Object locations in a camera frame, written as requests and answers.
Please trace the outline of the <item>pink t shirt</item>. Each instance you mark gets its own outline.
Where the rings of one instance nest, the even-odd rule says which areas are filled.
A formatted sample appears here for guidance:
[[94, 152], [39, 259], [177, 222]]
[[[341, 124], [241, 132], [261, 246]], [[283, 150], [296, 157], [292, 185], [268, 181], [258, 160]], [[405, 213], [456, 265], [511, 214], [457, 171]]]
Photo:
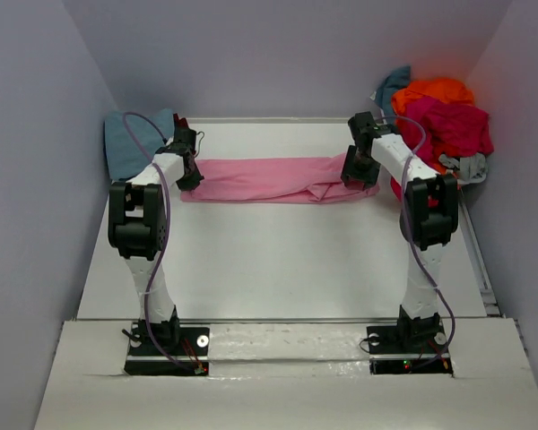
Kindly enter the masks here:
[[377, 185], [347, 188], [341, 173], [345, 156], [205, 159], [197, 163], [204, 179], [183, 202], [328, 204], [377, 194]]

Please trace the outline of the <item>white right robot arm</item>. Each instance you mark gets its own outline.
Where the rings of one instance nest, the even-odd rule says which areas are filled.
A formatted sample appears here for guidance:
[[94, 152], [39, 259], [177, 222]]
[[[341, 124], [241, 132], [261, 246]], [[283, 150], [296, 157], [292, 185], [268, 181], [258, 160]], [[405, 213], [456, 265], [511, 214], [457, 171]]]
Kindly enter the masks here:
[[446, 302], [438, 286], [446, 246], [458, 228], [458, 183], [452, 174], [440, 174], [418, 156], [422, 143], [410, 148], [394, 125], [370, 112], [352, 116], [353, 139], [341, 179], [348, 188], [368, 190], [385, 169], [399, 180], [399, 226], [409, 252], [407, 282], [397, 321], [368, 329], [366, 352], [374, 357], [447, 353], [438, 307]]

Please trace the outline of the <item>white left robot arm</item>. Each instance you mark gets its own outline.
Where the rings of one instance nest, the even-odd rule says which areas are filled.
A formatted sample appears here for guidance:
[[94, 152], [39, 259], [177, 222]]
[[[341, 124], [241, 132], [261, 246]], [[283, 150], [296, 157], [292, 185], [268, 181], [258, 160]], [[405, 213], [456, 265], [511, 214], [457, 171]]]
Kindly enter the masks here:
[[176, 126], [174, 134], [137, 176], [111, 185], [108, 241], [131, 271], [140, 301], [137, 326], [128, 335], [133, 346], [168, 356], [180, 343], [176, 306], [161, 267], [170, 229], [169, 189], [195, 190], [204, 177], [196, 165], [197, 132]]

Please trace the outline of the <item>folded dark red t shirt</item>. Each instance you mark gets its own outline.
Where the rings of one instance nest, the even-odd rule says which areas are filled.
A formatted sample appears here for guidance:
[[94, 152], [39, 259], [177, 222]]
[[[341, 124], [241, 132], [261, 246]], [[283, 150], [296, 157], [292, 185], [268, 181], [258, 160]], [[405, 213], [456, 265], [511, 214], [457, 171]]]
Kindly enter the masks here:
[[188, 128], [189, 124], [185, 117], [180, 116], [178, 113], [173, 114], [174, 131], [177, 129]]

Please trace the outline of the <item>folded light blue t shirt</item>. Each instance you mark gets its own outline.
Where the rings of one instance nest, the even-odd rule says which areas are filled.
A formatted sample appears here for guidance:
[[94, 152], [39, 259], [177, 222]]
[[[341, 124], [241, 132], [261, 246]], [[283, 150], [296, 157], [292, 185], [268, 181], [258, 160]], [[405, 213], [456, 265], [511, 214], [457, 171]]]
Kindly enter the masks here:
[[[164, 145], [161, 135], [142, 118], [128, 116], [127, 123], [151, 156]], [[112, 181], [134, 177], [149, 164], [127, 132], [123, 123], [123, 112], [114, 111], [105, 117], [104, 144], [108, 173]]]

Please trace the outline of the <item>magenta t shirt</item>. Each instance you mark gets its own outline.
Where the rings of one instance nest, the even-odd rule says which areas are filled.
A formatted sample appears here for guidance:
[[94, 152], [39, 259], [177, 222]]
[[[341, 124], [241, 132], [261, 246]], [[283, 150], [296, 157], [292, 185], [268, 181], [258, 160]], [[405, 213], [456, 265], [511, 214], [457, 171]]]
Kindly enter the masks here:
[[477, 107], [445, 105], [438, 100], [424, 98], [408, 105], [406, 113], [408, 116], [396, 119], [395, 124], [411, 149], [420, 145], [423, 134], [426, 135], [424, 143], [426, 142], [424, 123], [416, 122], [416, 119], [422, 119], [430, 126], [435, 156], [446, 154], [449, 157], [461, 158], [482, 153], [487, 159], [494, 151], [489, 131], [489, 115]]

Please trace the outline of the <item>teal t shirt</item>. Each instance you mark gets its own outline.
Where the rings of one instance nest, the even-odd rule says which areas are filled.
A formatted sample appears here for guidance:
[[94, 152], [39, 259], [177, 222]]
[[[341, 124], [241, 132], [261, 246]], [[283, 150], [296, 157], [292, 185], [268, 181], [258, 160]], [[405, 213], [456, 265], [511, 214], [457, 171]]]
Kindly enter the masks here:
[[412, 68], [409, 65], [394, 69], [375, 89], [371, 95], [373, 102], [385, 116], [393, 116], [392, 97], [411, 83]]

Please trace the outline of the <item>grey t shirt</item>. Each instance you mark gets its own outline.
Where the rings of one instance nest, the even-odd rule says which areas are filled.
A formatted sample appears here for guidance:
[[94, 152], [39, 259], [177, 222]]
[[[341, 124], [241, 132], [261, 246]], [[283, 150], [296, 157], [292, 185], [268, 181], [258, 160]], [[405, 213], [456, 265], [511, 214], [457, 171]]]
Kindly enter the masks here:
[[456, 176], [460, 186], [480, 184], [485, 181], [488, 175], [487, 160], [482, 153], [461, 158], [441, 154], [438, 161], [445, 167], [446, 171], [450, 171]]

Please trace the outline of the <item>orange t shirt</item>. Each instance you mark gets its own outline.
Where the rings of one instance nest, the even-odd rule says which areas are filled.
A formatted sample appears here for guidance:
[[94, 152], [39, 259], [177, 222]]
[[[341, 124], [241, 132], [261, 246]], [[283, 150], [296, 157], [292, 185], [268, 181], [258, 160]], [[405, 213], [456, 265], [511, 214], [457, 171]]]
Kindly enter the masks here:
[[[436, 78], [431, 80], [411, 81], [408, 85], [398, 84], [397, 91], [388, 99], [388, 106], [395, 115], [408, 116], [407, 106], [419, 99], [434, 99], [445, 105], [474, 106], [474, 95], [461, 81], [452, 78]], [[431, 143], [431, 130], [427, 121], [416, 119], [422, 124], [427, 134], [426, 142], [419, 150], [418, 155], [439, 173], [446, 173], [447, 168], [438, 161], [434, 155]]]

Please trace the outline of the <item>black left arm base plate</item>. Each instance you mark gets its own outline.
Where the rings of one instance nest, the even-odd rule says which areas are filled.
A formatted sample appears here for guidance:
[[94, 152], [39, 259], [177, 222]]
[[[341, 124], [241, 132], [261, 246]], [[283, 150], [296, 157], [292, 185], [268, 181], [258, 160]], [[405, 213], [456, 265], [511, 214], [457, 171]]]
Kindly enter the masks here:
[[177, 344], [154, 334], [157, 348], [145, 327], [137, 323], [122, 333], [128, 338], [124, 371], [132, 376], [205, 377], [209, 374], [210, 328], [182, 326]]

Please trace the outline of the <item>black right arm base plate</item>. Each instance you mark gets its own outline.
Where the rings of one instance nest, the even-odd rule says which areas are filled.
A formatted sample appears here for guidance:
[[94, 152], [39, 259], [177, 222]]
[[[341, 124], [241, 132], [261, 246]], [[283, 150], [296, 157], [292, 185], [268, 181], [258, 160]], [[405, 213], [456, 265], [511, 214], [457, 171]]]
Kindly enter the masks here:
[[369, 355], [373, 375], [449, 374], [454, 373], [452, 361], [443, 347], [447, 341], [443, 326], [434, 334], [405, 343], [396, 325], [373, 325], [367, 328], [360, 348]]

